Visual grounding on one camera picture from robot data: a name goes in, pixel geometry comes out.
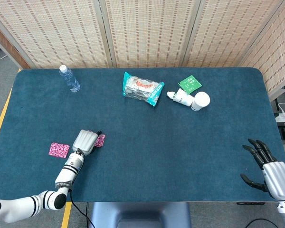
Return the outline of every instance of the white cup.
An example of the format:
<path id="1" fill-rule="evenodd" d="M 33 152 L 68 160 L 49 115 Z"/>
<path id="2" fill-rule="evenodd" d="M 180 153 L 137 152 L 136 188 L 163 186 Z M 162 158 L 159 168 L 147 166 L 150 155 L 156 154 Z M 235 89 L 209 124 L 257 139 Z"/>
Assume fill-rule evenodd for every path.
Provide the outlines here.
<path id="1" fill-rule="evenodd" d="M 198 111 L 203 107 L 206 107 L 210 103 L 210 97 L 205 92 L 198 92 L 195 97 L 194 101 L 192 102 L 191 109 L 193 111 Z"/>

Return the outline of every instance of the green packet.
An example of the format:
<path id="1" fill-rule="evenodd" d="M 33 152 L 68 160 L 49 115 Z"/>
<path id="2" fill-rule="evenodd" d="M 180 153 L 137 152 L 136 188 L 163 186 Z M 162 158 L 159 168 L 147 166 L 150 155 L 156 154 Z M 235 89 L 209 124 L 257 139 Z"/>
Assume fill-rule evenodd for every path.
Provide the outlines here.
<path id="1" fill-rule="evenodd" d="M 179 82 L 179 85 L 187 94 L 190 94 L 194 90 L 197 90 L 201 87 L 201 83 L 196 80 L 193 75 L 190 75 L 189 77 Z"/>

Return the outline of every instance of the plastic wrapper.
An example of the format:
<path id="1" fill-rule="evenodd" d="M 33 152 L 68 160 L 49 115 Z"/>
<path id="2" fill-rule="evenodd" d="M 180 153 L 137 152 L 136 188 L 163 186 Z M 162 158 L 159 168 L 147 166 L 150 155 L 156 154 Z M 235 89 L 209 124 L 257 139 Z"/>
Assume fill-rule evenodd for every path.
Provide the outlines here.
<path id="1" fill-rule="evenodd" d="M 164 87 L 163 82 L 154 82 L 132 76 L 127 72 L 123 76 L 123 95 L 127 97 L 144 100 L 155 106 Z"/>

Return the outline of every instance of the pink object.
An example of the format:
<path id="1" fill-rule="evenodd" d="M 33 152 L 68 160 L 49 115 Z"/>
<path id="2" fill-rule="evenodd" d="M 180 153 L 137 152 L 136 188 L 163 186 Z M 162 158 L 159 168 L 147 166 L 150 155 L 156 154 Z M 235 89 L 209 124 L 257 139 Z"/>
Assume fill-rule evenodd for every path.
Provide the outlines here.
<path id="1" fill-rule="evenodd" d="M 104 142 L 105 142 L 105 134 L 101 134 L 100 136 L 98 136 L 98 138 L 95 142 L 95 146 L 96 147 L 102 147 Z"/>
<path id="2" fill-rule="evenodd" d="M 69 149 L 69 145 L 52 142 L 48 154 L 59 158 L 66 158 Z"/>

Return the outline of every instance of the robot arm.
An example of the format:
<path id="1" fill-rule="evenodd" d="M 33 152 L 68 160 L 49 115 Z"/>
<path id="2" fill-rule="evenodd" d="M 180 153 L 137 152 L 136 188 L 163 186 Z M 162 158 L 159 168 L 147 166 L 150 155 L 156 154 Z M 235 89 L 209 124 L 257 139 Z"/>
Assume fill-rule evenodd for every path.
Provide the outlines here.
<path id="1" fill-rule="evenodd" d="M 91 153 L 100 133 L 100 131 L 97 133 L 80 131 L 73 144 L 75 152 L 70 154 L 56 178 L 57 191 L 44 191 L 39 195 L 14 200 L 0 199 L 0 220 L 8 223 L 16 222 L 37 215 L 42 208 L 51 210 L 63 208 L 67 194 L 72 190 L 74 180 L 84 163 L 85 155 Z"/>
<path id="2" fill-rule="evenodd" d="M 249 186 L 268 192 L 272 198 L 279 201 L 277 209 L 285 223 L 285 164 L 272 156 L 269 148 L 262 141 L 249 139 L 249 142 L 254 148 L 246 145 L 243 147 L 253 155 L 262 170 L 265 184 L 255 183 L 244 174 L 241 174 L 241 178 Z"/>

